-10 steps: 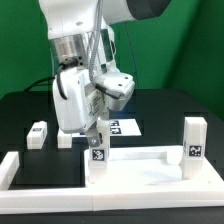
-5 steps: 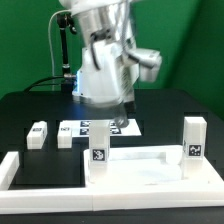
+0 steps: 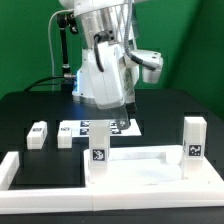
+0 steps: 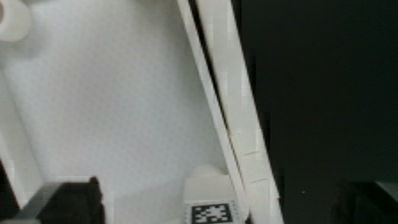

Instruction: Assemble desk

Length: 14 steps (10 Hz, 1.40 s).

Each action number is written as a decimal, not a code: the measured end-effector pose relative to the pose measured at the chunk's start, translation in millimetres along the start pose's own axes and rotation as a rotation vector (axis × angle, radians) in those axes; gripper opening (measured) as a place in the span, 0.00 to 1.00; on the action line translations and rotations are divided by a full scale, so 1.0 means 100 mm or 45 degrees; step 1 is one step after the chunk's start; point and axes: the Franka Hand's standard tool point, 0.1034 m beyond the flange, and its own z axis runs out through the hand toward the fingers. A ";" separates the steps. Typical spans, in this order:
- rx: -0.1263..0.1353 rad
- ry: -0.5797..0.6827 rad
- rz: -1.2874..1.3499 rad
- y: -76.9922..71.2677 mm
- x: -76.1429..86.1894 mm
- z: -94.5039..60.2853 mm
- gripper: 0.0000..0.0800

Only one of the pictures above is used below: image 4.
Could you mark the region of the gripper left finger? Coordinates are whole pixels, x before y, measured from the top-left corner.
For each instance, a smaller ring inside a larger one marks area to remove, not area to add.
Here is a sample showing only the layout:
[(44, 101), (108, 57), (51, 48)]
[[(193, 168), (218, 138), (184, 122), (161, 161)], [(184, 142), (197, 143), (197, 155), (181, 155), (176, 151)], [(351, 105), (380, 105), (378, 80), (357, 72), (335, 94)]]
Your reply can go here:
[(83, 182), (53, 182), (39, 188), (17, 212), (16, 220), (37, 224), (106, 224), (97, 177)]

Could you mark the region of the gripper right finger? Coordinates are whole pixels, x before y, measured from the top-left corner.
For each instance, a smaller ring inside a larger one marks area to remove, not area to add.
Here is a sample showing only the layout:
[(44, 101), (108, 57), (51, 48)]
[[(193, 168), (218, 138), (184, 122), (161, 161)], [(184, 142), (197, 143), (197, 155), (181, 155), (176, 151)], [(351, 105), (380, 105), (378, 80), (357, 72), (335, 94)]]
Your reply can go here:
[(398, 200), (376, 182), (339, 181), (330, 223), (398, 224)]

